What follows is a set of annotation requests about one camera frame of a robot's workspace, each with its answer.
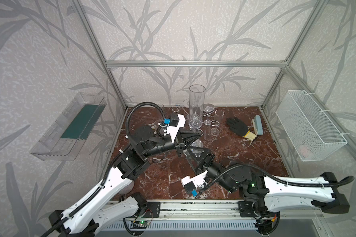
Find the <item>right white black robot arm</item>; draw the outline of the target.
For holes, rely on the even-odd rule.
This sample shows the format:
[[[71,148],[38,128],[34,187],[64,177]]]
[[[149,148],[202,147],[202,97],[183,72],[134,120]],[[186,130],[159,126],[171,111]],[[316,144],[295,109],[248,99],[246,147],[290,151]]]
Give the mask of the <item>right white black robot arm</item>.
[[[186,156],[196,176],[182,179],[188,194],[196,197],[215,184],[229,193],[239,192],[258,216],[286,209],[315,208],[329,214],[345,214],[350,204],[338,188],[354,181],[353,176],[337,180],[332,172],[313,178],[274,176],[253,164],[233,162],[225,167],[215,162],[207,148],[189,147]]]

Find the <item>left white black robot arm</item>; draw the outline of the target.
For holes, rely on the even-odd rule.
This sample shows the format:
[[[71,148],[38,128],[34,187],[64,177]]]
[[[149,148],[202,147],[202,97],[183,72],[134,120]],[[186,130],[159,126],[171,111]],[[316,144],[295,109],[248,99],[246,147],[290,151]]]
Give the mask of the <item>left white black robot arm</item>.
[[[112,207],[106,204],[148,169],[150,157],[172,150],[180,156],[202,136],[181,127],[167,126],[165,130],[164,136],[159,136],[145,125],[128,135],[128,146],[110,163],[103,179],[70,208],[54,211],[49,216],[52,227],[43,236],[57,231],[61,237],[94,237],[110,224],[143,209],[147,201],[140,194]]]

